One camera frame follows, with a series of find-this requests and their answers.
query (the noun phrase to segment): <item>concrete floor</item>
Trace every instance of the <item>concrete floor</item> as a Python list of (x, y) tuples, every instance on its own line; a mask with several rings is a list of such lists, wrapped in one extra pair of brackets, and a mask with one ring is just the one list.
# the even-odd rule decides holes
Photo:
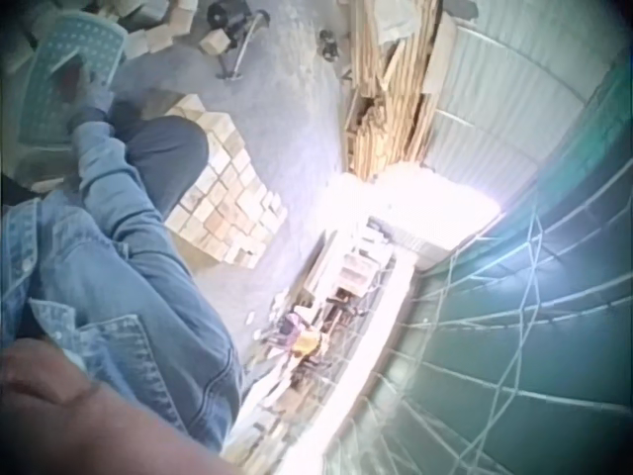
[[(317, 33), (345, 33), (335, 0), (251, 0), (271, 27), (249, 47), (238, 82), (216, 79), (218, 62), (197, 47), (208, 31), (202, 2), (192, 35), (173, 47), (124, 63), (113, 88), (142, 104), (152, 89), (198, 94), (209, 110), (229, 112), (266, 186), (280, 193), (289, 217), (254, 270), (217, 264), (179, 242), (203, 294), (245, 355), (267, 323), (273, 297), (292, 287), (314, 258), (323, 231), (318, 202), (341, 171), (343, 93), (337, 68), (317, 55)], [(249, 312), (255, 319), (248, 328)]]

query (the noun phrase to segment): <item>knee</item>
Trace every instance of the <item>knee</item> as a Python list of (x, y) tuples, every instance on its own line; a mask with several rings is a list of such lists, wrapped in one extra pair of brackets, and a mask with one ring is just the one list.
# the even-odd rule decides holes
[(178, 116), (166, 116), (163, 120), (168, 121), (167, 130), (174, 138), (174, 146), (182, 154), (182, 159), (187, 162), (187, 167), (192, 172), (197, 172), (196, 176), (202, 173), (209, 162), (209, 143), (207, 134), (195, 122)]

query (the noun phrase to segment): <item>denim sleeve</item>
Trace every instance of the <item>denim sleeve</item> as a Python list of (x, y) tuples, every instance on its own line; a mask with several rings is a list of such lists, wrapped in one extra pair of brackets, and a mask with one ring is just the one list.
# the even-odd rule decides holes
[[(162, 217), (144, 191), (136, 169), (126, 163), (125, 146), (111, 137), (106, 123), (82, 124), (73, 133), (79, 156), (80, 192), (86, 210), (102, 232), (128, 246), (130, 265), (165, 300), (193, 335), (206, 344), (233, 344), (216, 311), (200, 294), (173, 247)], [(240, 366), (235, 356), (234, 380)], [(231, 405), (239, 404), (235, 388)]]

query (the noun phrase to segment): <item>person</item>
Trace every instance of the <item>person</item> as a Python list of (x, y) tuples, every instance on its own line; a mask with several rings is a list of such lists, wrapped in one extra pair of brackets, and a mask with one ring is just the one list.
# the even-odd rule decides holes
[(317, 352), (324, 335), (295, 312), (286, 314), (278, 328), (261, 339), (277, 348), (288, 351), (296, 358), (303, 358)]
[(163, 225), (208, 161), (206, 136), (179, 117), (121, 127), (113, 99), (84, 70), (68, 122), (77, 176), (3, 207), (2, 450), (42, 473), (65, 456), (82, 470), (59, 473), (184, 471), (153, 469), (169, 456), (229, 473), (210, 467), (241, 366)]

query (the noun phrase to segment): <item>yellow clothing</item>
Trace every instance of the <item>yellow clothing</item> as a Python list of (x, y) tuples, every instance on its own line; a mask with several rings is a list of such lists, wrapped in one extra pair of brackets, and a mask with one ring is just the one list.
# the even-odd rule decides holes
[(319, 342), (320, 332), (318, 330), (303, 330), (293, 344), (292, 351), (300, 353), (303, 357), (317, 349)]

